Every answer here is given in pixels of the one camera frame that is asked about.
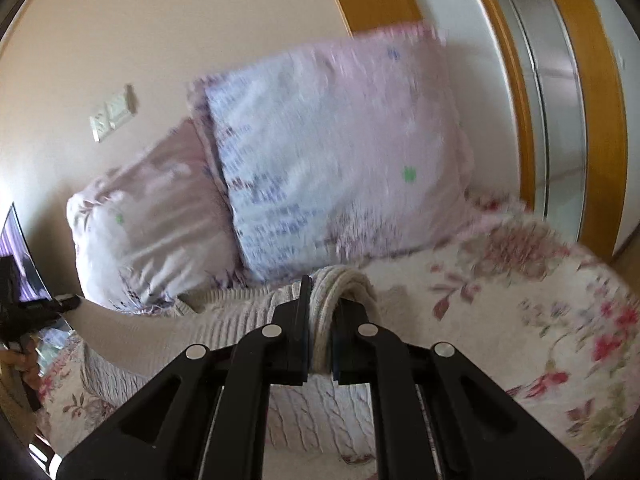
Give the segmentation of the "person's left hand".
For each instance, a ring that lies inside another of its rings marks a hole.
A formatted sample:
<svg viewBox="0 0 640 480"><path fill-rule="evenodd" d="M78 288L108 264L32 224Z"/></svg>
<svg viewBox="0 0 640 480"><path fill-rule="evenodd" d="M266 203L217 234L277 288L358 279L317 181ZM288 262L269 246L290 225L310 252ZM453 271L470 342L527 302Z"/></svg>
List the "person's left hand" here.
<svg viewBox="0 0 640 480"><path fill-rule="evenodd" d="M35 391L40 389L40 367L38 364L36 343L33 339L26 344L22 352L2 349L0 356L3 364L12 366L14 370L18 370L21 373L26 385Z"/></svg>

